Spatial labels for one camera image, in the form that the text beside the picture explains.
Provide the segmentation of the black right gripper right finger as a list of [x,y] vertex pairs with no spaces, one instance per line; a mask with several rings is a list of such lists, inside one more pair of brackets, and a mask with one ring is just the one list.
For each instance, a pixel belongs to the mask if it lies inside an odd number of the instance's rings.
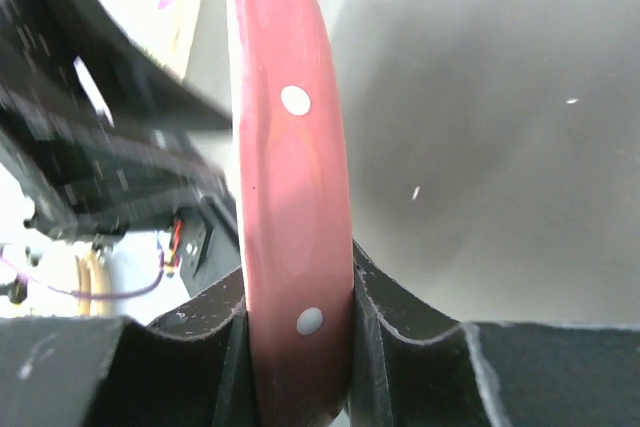
[[354,251],[354,426],[635,426],[635,325],[460,322]]

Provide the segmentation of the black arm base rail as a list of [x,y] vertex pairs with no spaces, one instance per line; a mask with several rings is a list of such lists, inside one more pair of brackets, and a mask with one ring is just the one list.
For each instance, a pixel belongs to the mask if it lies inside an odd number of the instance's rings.
[[99,0],[1,0],[1,160],[34,201],[29,228],[97,247],[169,230],[197,294],[240,253],[224,174],[189,133],[230,129]]

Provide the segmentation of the pink polka dot plate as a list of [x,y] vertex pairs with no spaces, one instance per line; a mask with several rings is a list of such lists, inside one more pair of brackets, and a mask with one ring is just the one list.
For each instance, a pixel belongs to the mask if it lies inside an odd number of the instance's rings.
[[317,0],[226,0],[250,355],[264,426],[327,426],[349,389],[342,112]]

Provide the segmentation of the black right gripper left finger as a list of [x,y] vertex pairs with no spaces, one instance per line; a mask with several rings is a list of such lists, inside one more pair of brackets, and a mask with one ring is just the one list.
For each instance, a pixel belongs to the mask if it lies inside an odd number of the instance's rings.
[[143,326],[1,322],[4,426],[256,426],[240,269]]

